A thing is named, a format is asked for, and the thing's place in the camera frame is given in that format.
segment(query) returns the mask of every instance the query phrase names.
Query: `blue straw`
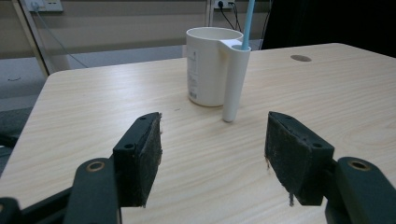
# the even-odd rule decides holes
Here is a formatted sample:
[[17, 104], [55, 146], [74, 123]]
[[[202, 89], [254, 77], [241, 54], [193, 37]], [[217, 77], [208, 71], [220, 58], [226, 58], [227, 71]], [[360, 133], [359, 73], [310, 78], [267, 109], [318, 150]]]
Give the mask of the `blue straw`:
[[242, 41], [242, 50], [248, 50], [248, 38], [250, 34], [251, 18], [253, 17], [254, 0], [248, 1], [247, 18], [245, 20], [244, 39]]

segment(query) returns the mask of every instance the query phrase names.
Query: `floor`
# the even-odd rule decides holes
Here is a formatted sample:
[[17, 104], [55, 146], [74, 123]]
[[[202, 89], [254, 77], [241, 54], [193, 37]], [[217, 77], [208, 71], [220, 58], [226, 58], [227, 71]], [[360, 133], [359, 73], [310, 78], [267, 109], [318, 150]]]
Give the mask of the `floor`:
[[[260, 43], [260, 40], [251, 40], [249, 45], [252, 50], [257, 50]], [[181, 58], [182, 46], [82, 53], [73, 56], [88, 67], [141, 63]], [[84, 67], [70, 56], [68, 61], [71, 69]], [[45, 80], [35, 58], [0, 60], [0, 134], [19, 137]], [[11, 147], [0, 146], [0, 176], [11, 153]]]

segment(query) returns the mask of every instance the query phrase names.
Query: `power outlet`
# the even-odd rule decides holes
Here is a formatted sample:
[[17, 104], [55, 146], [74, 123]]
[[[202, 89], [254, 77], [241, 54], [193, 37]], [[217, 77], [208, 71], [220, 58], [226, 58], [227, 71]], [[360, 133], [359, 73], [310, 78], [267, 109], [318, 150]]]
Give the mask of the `power outlet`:
[[33, 5], [38, 5], [38, 11], [43, 12], [63, 12], [61, 0], [25, 0], [27, 9], [29, 11], [35, 11]]
[[223, 3], [223, 9], [224, 8], [233, 8], [233, 5], [232, 4], [230, 4], [230, 3], [235, 3], [235, 1], [234, 0], [225, 0], [225, 1], [223, 1], [223, 0], [216, 0], [215, 1], [215, 5], [214, 5], [214, 8], [220, 8], [219, 7], [219, 2], [222, 2]]

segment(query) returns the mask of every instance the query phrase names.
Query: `wooden table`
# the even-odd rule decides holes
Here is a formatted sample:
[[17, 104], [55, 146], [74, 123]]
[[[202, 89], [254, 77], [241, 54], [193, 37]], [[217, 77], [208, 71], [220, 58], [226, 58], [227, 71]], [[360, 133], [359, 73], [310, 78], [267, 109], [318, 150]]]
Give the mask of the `wooden table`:
[[[309, 57], [311, 62], [293, 60]], [[64, 71], [49, 77], [0, 179], [22, 208], [71, 186], [108, 157], [138, 117], [159, 111], [163, 161], [147, 208], [124, 223], [325, 223], [324, 205], [289, 207], [267, 170], [267, 114], [291, 115], [377, 165], [396, 186], [396, 59], [329, 44], [251, 53], [236, 121], [187, 98], [186, 59]]]

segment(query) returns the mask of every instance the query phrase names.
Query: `white mug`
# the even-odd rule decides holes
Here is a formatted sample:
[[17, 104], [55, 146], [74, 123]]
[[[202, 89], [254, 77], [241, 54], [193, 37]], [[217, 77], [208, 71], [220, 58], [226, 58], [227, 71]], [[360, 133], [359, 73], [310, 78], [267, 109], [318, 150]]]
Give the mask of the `white mug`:
[[250, 48], [241, 50], [243, 34], [200, 27], [187, 31], [189, 98], [198, 105], [223, 105], [223, 119], [236, 117]]

